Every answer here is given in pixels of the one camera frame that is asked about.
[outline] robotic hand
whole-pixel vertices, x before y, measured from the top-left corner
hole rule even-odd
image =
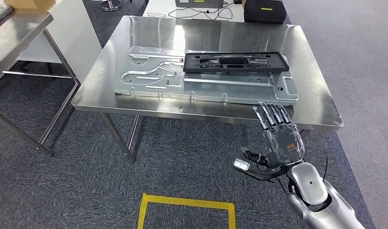
[[[289,203],[311,229],[363,229],[353,208],[320,177],[313,165],[303,161],[305,147],[301,135],[285,108],[260,103],[253,110],[267,139],[267,157],[254,154],[245,147],[241,151],[257,167],[264,166],[267,170],[256,172],[248,162],[238,158],[234,167],[260,181],[272,182],[272,179],[286,174],[289,178]]]

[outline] yellow floor marking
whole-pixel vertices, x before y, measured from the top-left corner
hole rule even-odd
[[[173,205],[183,205],[183,206],[199,207],[199,208],[215,208],[215,209],[228,210],[229,229],[236,229],[235,206],[233,205],[233,203],[199,200],[199,199],[151,196],[151,195],[147,195],[146,193],[142,195],[141,206],[139,208],[138,229],[143,229],[143,221],[145,220],[145,214],[146,214],[146,209],[148,207],[148,203],[173,204]]]

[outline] black case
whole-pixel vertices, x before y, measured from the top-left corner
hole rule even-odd
[[[282,24],[286,18],[282,2],[274,0],[246,0],[245,22]]]

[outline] black cable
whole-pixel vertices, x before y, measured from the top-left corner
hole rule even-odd
[[[277,177],[277,180],[278,180],[278,182],[280,183],[281,187],[283,188],[283,191],[285,192],[285,194],[288,195],[288,193],[286,192],[286,190],[285,190],[285,188],[284,188],[284,185],[281,183],[280,178]]]
[[[175,10],[171,11],[170,13],[168,13],[167,15],[168,15],[169,17],[172,17],[172,18],[182,19],[182,18],[192,18],[192,17],[195,17],[195,16],[197,16],[197,15],[203,13],[207,18],[209,18],[209,19],[212,20],[212,21],[215,21],[217,18],[222,18],[222,19],[228,19],[228,20],[230,20],[230,19],[233,18],[233,12],[232,12],[232,10],[231,10],[230,8],[228,8],[228,6],[230,6],[230,5],[232,5],[232,4],[233,4],[233,3],[227,4],[227,2],[224,1],[224,2],[218,7],[218,9],[215,10],[215,11],[213,11],[213,12],[211,12],[211,11],[209,11],[209,10],[207,10],[207,11],[201,11],[201,10],[193,9],[193,8],[191,8],[191,7],[187,7],[187,8],[184,8],[184,9],[175,9]],[[191,9],[191,10],[193,10],[193,11],[195,11],[195,12],[198,12],[198,13],[197,13],[197,14],[194,14],[194,15],[191,15],[191,16],[184,16],[184,17],[175,17],[175,16],[170,15],[171,13],[174,13],[174,12],[176,12],[176,11],[178,11],[178,10],[186,10],[186,9]],[[229,10],[229,11],[231,12],[231,17],[230,17],[230,18],[220,16],[220,13],[221,13],[222,11],[224,11],[224,10]],[[216,15],[215,18],[211,18],[210,16],[208,16],[208,14],[214,14],[214,13],[217,13],[217,15]]]
[[[325,181],[326,173],[327,173],[327,165],[329,164],[329,157],[326,154],[326,168],[325,168],[325,174],[323,175],[323,181]]]
[[[266,172],[266,171],[268,171],[268,168],[266,169],[266,170],[262,170],[262,169],[260,169],[260,167],[259,167],[260,165],[259,164],[257,164],[257,169],[260,171],[260,172]]]

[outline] metal base plate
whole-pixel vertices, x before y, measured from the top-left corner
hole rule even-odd
[[[299,101],[290,72],[186,74],[186,52],[190,51],[132,47],[130,61],[125,63],[129,71],[114,82],[115,93],[238,104],[293,105]]]

